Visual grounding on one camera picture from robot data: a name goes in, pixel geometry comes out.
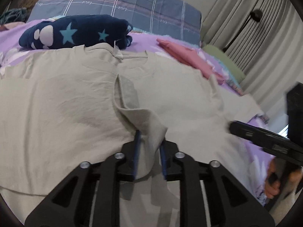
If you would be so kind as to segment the person's right hand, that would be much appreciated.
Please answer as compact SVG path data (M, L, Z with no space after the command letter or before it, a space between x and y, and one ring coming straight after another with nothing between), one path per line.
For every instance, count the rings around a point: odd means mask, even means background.
M268 174L267 174L267 178L265 181L265 188L264 188L264 193L265 193L266 197L269 199L273 199L280 192L280 189L279 189L280 181L279 180L276 180L273 183L268 182L268 178L275 172L276 172L276 164L275 164L275 160L272 159L272 161L269 164ZM292 190L295 189L296 185L299 184L301 179L302 179L302 169L297 169L296 171L292 172L289 175L288 181L290 182L290 184L292 186Z

